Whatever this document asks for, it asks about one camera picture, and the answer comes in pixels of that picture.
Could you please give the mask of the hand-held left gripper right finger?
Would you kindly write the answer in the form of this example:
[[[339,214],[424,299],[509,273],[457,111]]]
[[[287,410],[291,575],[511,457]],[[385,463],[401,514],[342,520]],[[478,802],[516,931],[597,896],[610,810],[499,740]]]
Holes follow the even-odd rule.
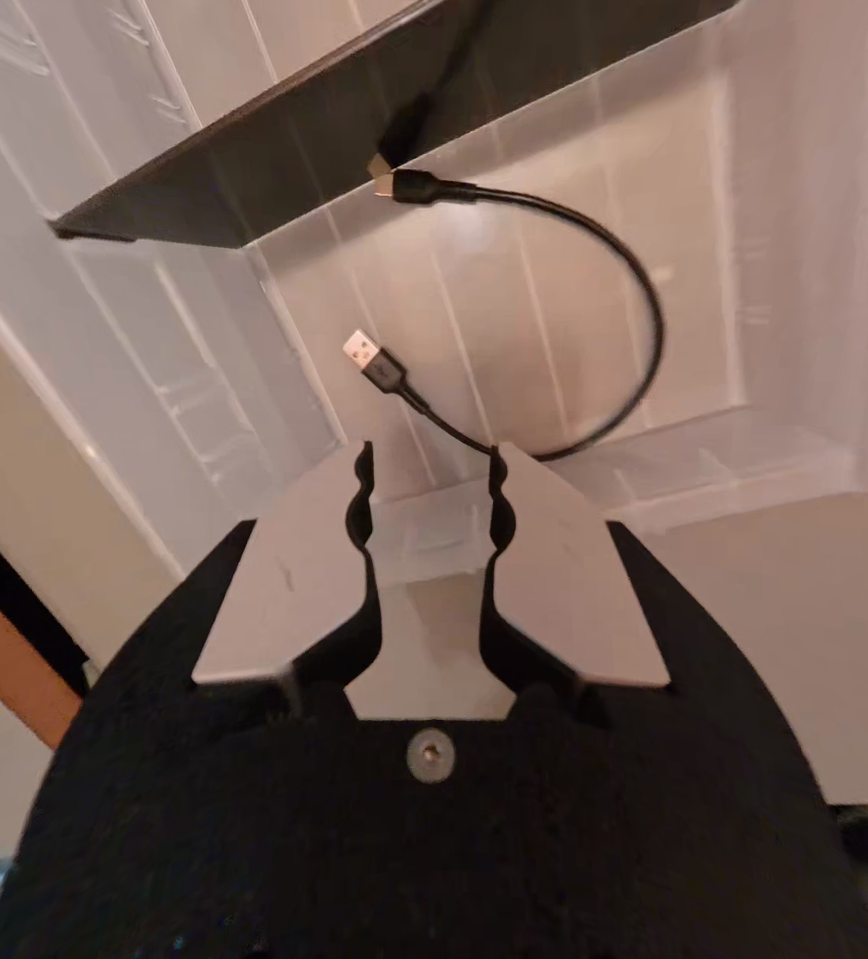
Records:
[[[665,689],[671,676],[602,510],[510,442],[490,453],[479,626],[488,671],[515,695]]]

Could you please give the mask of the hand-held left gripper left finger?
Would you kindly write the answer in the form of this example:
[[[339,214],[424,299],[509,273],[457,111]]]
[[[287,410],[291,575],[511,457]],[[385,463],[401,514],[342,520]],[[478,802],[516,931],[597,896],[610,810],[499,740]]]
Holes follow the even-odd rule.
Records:
[[[274,682],[348,687],[377,659],[380,595],[373,444],[346,446],[256,521],[191,680],[201,689]]]

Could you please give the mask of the clear plastic bin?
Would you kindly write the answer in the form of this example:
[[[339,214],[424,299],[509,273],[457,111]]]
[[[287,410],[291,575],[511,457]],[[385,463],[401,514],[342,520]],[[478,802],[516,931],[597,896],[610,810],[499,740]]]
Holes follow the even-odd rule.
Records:
[[[0,2],[0,547],[88,565],[76,510],[190,571],[237,519],[350,438],[380,502],[471,493],[484,458],[341,356],[378,334],[475,438],[557,446],[646,358],[608,251],[513,211],[409,211],[364,185],[245,250],[58,241],[44,214],[116,169],[116,66],[152,66],[135,2]],[[664,366],[632,422],[557,465],[644,532],[868,494],[868,2],[741,4],[425,163],[607,222],[650,270]]]

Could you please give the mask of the black power bank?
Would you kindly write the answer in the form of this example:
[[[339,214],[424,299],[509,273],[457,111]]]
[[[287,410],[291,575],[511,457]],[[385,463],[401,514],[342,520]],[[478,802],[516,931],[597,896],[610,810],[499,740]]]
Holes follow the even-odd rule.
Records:
[[[240,248],[733,7],[415,2],[49,221],[58,239]]]

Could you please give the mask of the grey desk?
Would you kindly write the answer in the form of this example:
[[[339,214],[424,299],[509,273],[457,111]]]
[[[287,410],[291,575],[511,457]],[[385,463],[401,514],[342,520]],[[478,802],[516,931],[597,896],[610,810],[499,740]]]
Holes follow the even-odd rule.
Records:
[[[828,801],[868,804],[868,495],[644,537],[775,696]],[[98,666],[176,577],[0,348],[0,553]],[[384,640],[349,687],[364,717],[495,715],[476,662],[480,576],[380,593]]]

